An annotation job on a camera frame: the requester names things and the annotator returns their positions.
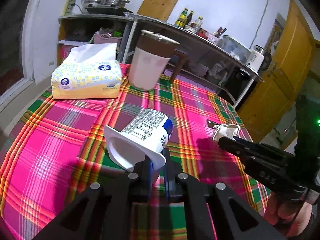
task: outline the checkered tablecloth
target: checkered tablecloth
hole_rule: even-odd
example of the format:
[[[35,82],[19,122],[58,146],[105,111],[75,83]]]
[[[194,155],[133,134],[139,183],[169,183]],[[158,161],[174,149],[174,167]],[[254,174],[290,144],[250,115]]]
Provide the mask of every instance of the checkered tablecloth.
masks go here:
[[[207,119],[239,124],[233,107],[217,95],[162,75],[156,88],[141,92],[126,75],[117,99],[58,100],[44,92],[12,130],[0,152],[0,212],[17,239],[32,239],[90,183],[124,173],[108,157],[103,127],[121,131],[143,109],[166,114],[173,123],[171,158],[200,181],[223,181],[257,212],[269,190],[244,173],[239,159],[212,141]],[[131,239],[186,239],[183,204],[163,202],[163,177],[148,204],[135,204]]]

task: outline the pink basket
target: pink basket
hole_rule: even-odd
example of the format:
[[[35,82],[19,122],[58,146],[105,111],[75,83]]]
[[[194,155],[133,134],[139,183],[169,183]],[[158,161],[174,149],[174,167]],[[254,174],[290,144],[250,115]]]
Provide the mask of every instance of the pink basket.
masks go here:
[[[121,43],[121,38],[116,38],[116,37],[110,37],[106,34],[103,34],[106,38],[102,37],[99,34],[94,34],[94,44],[101,44],[101,43],[117,43],[117,46],[120,46]]]

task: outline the cutting board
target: cutting board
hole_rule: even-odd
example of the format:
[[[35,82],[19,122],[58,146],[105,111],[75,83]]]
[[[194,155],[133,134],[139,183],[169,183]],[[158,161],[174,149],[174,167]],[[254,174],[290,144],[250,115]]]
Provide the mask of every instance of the cutting board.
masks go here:
[[[143,0],[138,14],[166,22],[177,1],[178,0]]]

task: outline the human hand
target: human hand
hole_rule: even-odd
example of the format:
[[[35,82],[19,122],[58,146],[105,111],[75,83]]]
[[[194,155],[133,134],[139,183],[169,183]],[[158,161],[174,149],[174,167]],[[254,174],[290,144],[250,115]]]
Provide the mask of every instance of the human hand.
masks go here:
[[[300,205],[295,203],[283,203],[277,210],[277,203],[278,198],[274,193],[272,193],[268,200],[266,213],[264,214],[265,220],[273,226],[278,222],[279,218],[292,221],[297,211],[299,211]],[[302,231],[309,223],[311,217],[311,209],[312,205],[305,202],[295,221],[291,225],[289,232],[286,235],[284,231],[282,231],[281,233],[286,237],[297,236],[302,233]]]

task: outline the green bottle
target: green bottle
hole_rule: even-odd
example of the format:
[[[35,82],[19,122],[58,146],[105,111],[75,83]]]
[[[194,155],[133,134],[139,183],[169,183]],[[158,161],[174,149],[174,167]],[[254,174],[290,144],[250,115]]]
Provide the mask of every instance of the green bottle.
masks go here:
[[[176,21],[176,23],[174,24],[175,26],[183,28],[184,23],[185,23],[185,21],[187,19],[187,12],[188,12],[188,9],[185,8],[184,11],[180,14],[180,16],[179,16],[178,20]]]

